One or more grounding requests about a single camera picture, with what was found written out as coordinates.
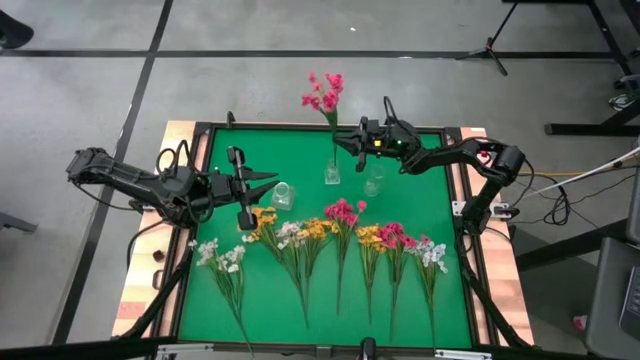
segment metal stand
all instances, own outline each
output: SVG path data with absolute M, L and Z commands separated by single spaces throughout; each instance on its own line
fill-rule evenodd
M 0 10 L 0 47 L 17 49 L 33 37 L 33 29 Z
M 504 75 L 504 76 L 509 75 L 509 73 L 507 73 L 507 69 L 505 69 L 504 66 L 502 66 L 502 63 L 500 62 L 500 59 L 496 56 L 496 53 L 493 52 L 493 44 L 498 39 L 498 36 L 500 36 L 500 33 L 502 32 L 502 29 L 507 24 L 507 21 L 509 21 L 509 18 L 511 17 L 511 14 L 513 14 L 513 11 L 516 9 L 516 6 L 518 6 L 517 2 L 514 3 L 513 6 L 511 6 L 511 9 L 509 10 L 509 13 L 504 18 L 504 20 L 502 20 L 502 24 L 500 24 L 500 27 L 498 28 L 498 31 L 496 31 L 495 35 L 493 35 L 493 37 L 487 38 L 487 43 L 484 45 L 484 47 L 481 47 L 479 49 L 473 50 L 473 51 L 469 52 L 468 54 L 466 54 L 464 56 L 456 58 L 456 60 L 464 60 L 464 59 L 469 59 L 469 58 L 487 58 L 487 57 L 489 57 L 496 63 L 496 65 L 498 66 L 498 70 L 500 71 L 500 73 L 502 75 Z
M 602 239 L 606 236 L 614 239 L 625 239 L 627 219 L 619 220 L 600 229 L 595 229 L 559 241 L 555 244 L 543 246 L 516 256 L 518 271 L 523 272 L 537 267 L 551 265 L 568 258 L 588 254 L 600 249 Z
M 596 5 L 594 0 L 588 0 L 585 2 L 591 10 L 593 18 L 598 24 L 598 28 L 602 33 L 614 60 L 618 63 L 620 70 L 626 76 L 632 75 L 633 72 L 627 64 L 627 59 L 622 54 L 622 50 L 616 43 L 609 25 L 604 20 L 600 9 Z M 638 136 L 640 135 L 640 126 L 625 125 L 635 117 L 640 115 L 640 103 L 635 101 L 631 105 L 619 111 L 617 114 L 611 116 L 601 124 L 545 124 L 544 132 L 547 135 L 582 135 L 582 136 Z
M 14 218 L 11 215 L 0 213 L 0 230 L 2 230 L 2 228 L 14 228 L 31 233 L 36 231 L 37 227 L 38 225 L 34 225 L 24 220 Z

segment glass vase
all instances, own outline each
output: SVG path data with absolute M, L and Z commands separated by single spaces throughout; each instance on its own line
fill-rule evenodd
M 273 188 L 271 205 L 276 209 L 291 210 L 295 198 L 295 188 L 286 182 L 280 182 Z
M 369 170 L 367 180 L 364 182 L 364 193 L 369 197 L 377 196 L 382 187 L 382 179 L 384 179 L 384 166 L 375 164 Z
M 338 185 L 340 184 L 340 169 L 334 159 L 329 160 L 327 167 L 324 169 L 324 183 L 325 185 Z

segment metal leg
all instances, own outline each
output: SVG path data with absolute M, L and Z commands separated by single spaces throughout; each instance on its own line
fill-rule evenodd
M 640 126 L 624 125 L 640 115 L 640 101 L 636 100 L 601 124 L 545 124 L 547 135 L 631 136 L 640 135 Z
M 0 213 L 0 225 L 6 228 L 15 228 L 24 232 L 34 232 L 38 225 L 28 223 L 24 220 L 14 218 L 11 215 Z
M 17 49 L 33 37 L 33 29 L 0 10 L 0 47 Z
M 618 240 L 626 239 L 627 219 L 623 219 L 599 230 L 592 230 L 572 238 L 550 244 L 516 256 L 518 271 L 523 272 L 550 265 L 568 258 L 588 254 L 600 249 L 603 234 Z

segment concrete floor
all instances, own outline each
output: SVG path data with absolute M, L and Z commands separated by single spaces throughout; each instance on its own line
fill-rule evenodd
M 5 0 L 2 9 L 33 26 L 29 49 L 147 50 L 162 0 Z M 638 35 L 616 1 L 598 2 L 623 50 Z M 499 0 L 182 0 L 175 1 L 161 42 L 165 50 L 428 50 L 479 47 L 509 6 Z M 520 5 L 495 45 L 501 51 L 605 51 L 586 7 Z M 76 149 L 113 149 L 143 59 L 27 58 L 0 55 L 0 211 L 39 223 L 35 234 L 0 232 L 0 347 L 43 344 L 80 249 L 93 201 L 65 181 Z M 299 106 L 306 74 L 341 72 L 341 122 L 381 117 L 388 95 L 416 125 L 485 127 L 516 144 L 538 171 L 596 167 L 626 152 L 631 138 L 548 137 L 546 122 L 598 123 L 621 73 L 608 61 L 504 61 L 338 58 L 157 59 L 125 161 L 151 170 L 167 120 L 322 122 Z M 579 198 L 615 183 L 618 172 L 568 187 Z M 546 185 L 544 179 L 535 186 Z M 631 182 L 576 206 L 597 225 L 623 218 Z M 522 191 L 514 184 L 503 198 Z M 125 203 L 116 196 L 114 202 Z M 534 220 L 549 201 L 523 201 L 518 220 Z M 126 245 L 139 216 L 109 211 L 70 341 L 106 339 L 125 277 Z M 588 231 L 572 217 L 564 227 L 522 225 L 555 242 Z M 593 255 L 586 258 L 595 263 Z M 580 340 L 531 314 L 536 343 L 584 352 Z

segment green tabletop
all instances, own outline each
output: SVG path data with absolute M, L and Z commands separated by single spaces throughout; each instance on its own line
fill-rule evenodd
M 439 135 L 423 135 L 427 148 L 441 146 Z M 426 234 L 447 245 L 444 260 L 449 273 L 438 278 L 435 295 L 436 343 L 439 347 L 470 348 L 469 323 L 460 268 L 454 254 L 454 233 L 447 178 L 444 168 L 420 176 L 398 174 L 392 159 L 368 157 L 368 166 L 386 168 L 380 194 L 368 198 L 363 192 L 367 169 L 355 172 L 356 159 L 338 150 L 340 185 L 324 184 L 324 168 L 332 156 L 330 133 L 298 130 L 217 129 L 210 169 L 232 172 L 226 159 L 228 146 L 244 150 L 246 165 L 255 171 L 277 172 L 278 179 L 295 187 L 291 211 L 278 211 L 277 225 L 317 216 L 339 198 L 355 204 L 366 200 L 362 225 L 400 222 L 413 237 Z M 260 206 L 269 206 L 271 192 Z M 218 238 L 222 252 L 242 243 L 237 230 L 237 205 L 217 208 L 212 219 L 200 225 L 198 240 Z M 296 288 L 285 270 L 259 242 L 249 244 L 244 260 L 245 295 L 243 317 L 252 343 L 358 345 L 374 337 L 378 346 L 432 347 L 426 295 L 413 260 L 407 263 L 400 285 L 393 341 L 390 340 L 391 282 L 386 255 L 379 259 L 373 288 L 373 322 L 367 315 L 366 291 L 354 238 L 347 254 L 340 315 L 336 314 L 338 262 L 332 242 L 320 254 L 311 282 L 309 323 L 304 323 Z M 192 262 L 179 329 L 182 341 L 240 342 L 241 332 L 220 295 L 210 270 Z

